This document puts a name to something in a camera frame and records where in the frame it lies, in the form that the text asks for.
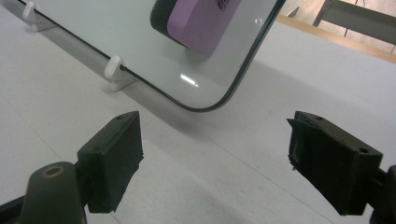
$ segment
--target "white phone holder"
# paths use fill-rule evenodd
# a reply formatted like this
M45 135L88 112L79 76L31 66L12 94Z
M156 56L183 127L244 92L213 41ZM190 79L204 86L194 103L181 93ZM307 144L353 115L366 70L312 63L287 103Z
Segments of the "white phone holder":
M111 57L105 68L105 77L111 80L111 90L119 91L122 88L137 81L137 78L120 70L121 58L119 56Z
M24 19L32 23L33 32L47 30L55 26L55 24L53 24L52 22L47 21L45 18L35 13L34 2L26 3L26 7L23 10L22 16Z

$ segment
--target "screw hole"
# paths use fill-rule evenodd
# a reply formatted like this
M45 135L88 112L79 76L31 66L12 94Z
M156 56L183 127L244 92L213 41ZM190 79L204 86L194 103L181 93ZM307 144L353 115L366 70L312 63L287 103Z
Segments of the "screw hole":
M369 153L369 150L367 150L366 148L362 148L362 147L359 148L359 151L361 153Z
M45 170L42 175L44 178L53 178L64 171L62 166L51 166L47 170Z

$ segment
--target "white table surface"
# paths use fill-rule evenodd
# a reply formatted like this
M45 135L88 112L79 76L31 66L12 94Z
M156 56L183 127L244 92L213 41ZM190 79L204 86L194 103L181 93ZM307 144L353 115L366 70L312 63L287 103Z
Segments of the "white table surface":
M30 32L19 4L0 3L0 203L139 110L145 159L117 212L88 214L89 223L368 223L371 208L339 217L291 170L286 118L318 114L382 151L388 169L395 64L275 23L231 101L195 114L141 82L110 91L104 58L58 28Z

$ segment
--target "purple card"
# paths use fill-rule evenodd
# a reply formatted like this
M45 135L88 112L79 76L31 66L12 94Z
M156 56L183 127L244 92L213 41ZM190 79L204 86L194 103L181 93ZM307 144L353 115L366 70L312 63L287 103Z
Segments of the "purple card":
M170 36L209 57L241 0L178 0L169 18Z

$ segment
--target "white surface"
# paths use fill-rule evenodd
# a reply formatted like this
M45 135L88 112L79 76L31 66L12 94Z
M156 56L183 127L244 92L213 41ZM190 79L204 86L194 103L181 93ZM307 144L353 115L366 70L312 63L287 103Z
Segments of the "white surface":
M14 1L3 6L21 12ZM112 92L106 60L58 28L40 34L0 7L0 203L28 176L139 110L145 159L118 211L89 223L368 223L339 217L291 170L286 118L321 115L395 162L396 65L276 23L231 101L194 114L136 82Z
M123 65L172 98L200 109L215 105L230 89L264 24L256 20L266 21L276 0L242 1L210 58L151 28L155 0L33 2L37 10L104 54L119 55Z

